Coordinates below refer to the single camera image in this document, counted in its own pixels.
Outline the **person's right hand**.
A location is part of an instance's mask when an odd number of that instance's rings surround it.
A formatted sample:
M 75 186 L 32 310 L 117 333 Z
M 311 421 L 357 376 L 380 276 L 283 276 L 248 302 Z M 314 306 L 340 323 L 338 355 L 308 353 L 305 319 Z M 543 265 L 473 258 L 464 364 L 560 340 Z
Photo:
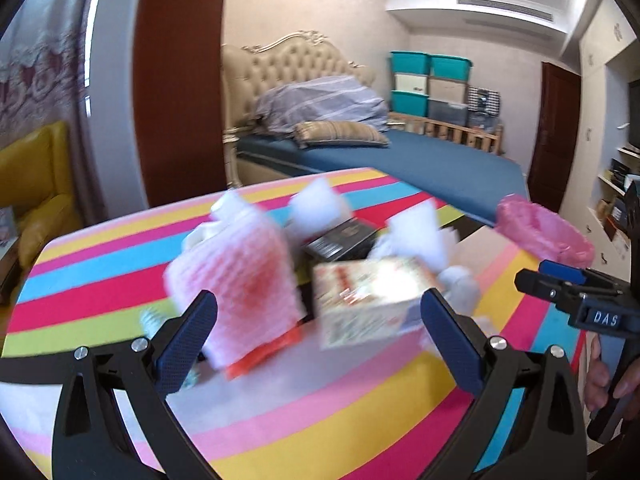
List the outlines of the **person's right hand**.
M 601 353 L 600 336 L 596 335 L 591 341 L 590 361 L 584 388 L 585 406 L 590 412 L 600 410 L 600 408 L 604 408 L 608 403 L 608 388 L 610 388 L 611 373 L 605 362 L 601 360 Z M 613 393 L 614 399 L 631 396 L 623 414 L 623 419 L 625 420 L 639 418 L 639 385 L 640 362 L 639 360 L 635 360 L 631 366 L 625 370 Z

